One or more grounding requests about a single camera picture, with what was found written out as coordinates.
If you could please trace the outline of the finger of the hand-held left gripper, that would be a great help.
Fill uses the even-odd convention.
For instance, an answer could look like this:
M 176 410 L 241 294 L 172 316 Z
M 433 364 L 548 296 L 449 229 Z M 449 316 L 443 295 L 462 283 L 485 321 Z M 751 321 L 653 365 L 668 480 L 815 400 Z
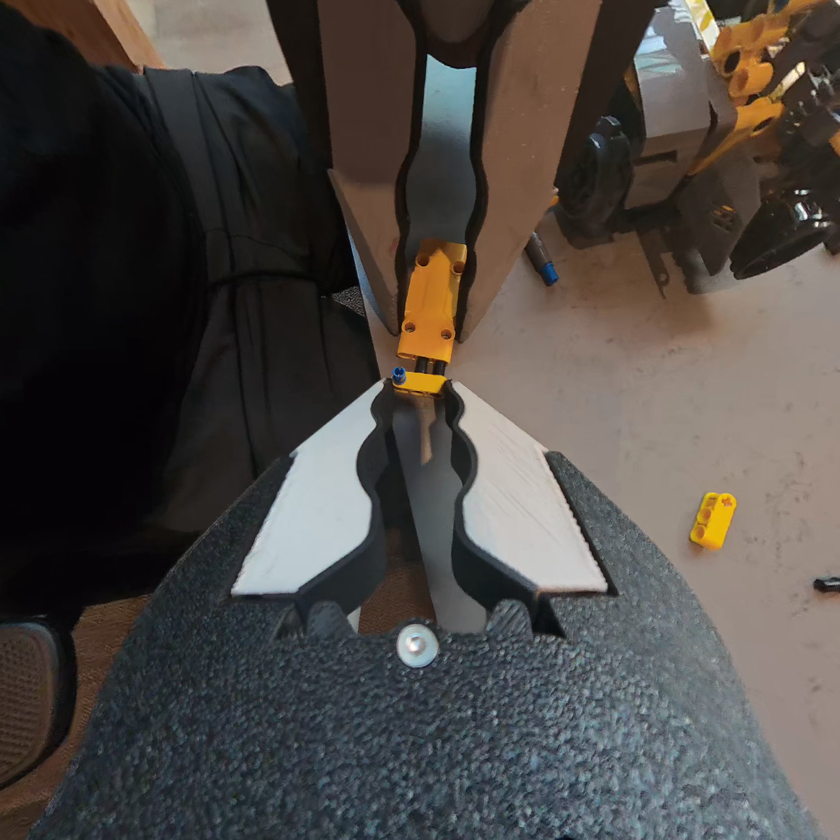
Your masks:
M 465 342 L 549 209 L 602 3 L 495 2 L 477 59 L 456 339 Z
M 421 130 L 427 28 L 419 2 L 319 1 L 329 172 L 377 311 L 402 326 L 406 178 Z

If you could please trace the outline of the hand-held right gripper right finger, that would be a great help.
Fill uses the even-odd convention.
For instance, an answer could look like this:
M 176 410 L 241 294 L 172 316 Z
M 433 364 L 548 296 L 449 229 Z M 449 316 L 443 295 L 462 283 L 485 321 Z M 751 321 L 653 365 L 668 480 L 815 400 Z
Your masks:
M 609 583 L 549 451 L 465 385 L 445 384 L 455 501 L 451 564 L 478 603 L 602 595 Z

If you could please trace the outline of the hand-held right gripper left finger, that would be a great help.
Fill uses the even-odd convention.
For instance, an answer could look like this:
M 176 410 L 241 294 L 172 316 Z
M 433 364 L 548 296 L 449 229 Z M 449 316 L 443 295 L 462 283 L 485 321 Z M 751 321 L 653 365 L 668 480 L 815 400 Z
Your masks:
M 386 570 L 377 485 L 390 432 L 391 381 L 380 380 L 297 447 L 231 596 L 296 607 L 369 598 Z

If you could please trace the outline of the short yellow beam with pins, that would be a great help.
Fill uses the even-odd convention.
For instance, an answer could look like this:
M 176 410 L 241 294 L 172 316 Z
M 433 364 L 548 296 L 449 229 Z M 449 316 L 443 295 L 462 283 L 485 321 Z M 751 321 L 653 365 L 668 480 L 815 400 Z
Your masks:
M 391 380 L 395 391 L 412 396 L 440 396 L 446 382 L 447 363 L 426 356 L 418 356 L 411 362 L 411 370 L 403 364 L 392 369 Z

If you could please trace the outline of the yellow rectangular building panel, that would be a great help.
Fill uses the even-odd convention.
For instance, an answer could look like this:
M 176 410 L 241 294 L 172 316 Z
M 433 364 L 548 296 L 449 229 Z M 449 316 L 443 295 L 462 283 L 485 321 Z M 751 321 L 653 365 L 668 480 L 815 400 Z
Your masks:
M 396 352 L 399 358 L 450 363 L 459 283 L 467 255 L 463 244 L 435 238 L 421 241 L 408 284 Z

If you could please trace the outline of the grey shaft with yellow lever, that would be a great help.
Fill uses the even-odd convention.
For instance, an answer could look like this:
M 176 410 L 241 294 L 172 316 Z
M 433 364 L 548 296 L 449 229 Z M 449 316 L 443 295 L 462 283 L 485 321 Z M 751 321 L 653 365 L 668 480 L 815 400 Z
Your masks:
M 559 281 L 553 258 L 536 231 L 533 231 L 524 247 L 524 254 L 534 271 L 546 287 L 554 287 Z

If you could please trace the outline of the yellow grey toy vehicle model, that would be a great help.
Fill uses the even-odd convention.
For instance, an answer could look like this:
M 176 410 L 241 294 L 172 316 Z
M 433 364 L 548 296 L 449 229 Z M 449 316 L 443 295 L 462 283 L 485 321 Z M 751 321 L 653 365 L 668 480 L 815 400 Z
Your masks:
M 838 1 L 710 2 L 720 32 L 668 72 L 634 58 L 553 212 L 578 249 L 635 233 L 660 293 L 822 248 L 838 257 Z

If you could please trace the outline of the yellow two-hole connector block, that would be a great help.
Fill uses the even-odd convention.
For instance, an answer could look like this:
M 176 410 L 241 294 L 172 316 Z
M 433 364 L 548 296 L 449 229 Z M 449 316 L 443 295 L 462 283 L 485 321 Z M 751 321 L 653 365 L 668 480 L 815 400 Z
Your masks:
M 737 506 L 735 496 L 729 492 L 706 493 L 689 531 L 689 540 L 704 550 L 722 548 Z

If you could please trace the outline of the black mesh office chair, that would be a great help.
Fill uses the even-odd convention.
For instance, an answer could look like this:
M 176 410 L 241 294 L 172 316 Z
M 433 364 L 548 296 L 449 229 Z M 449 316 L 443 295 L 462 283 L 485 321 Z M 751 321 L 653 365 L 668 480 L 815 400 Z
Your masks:
M 76 649 L 45 616 L 1 623 L 1 787 L 22 779 L 66 739 L 77 702 Z

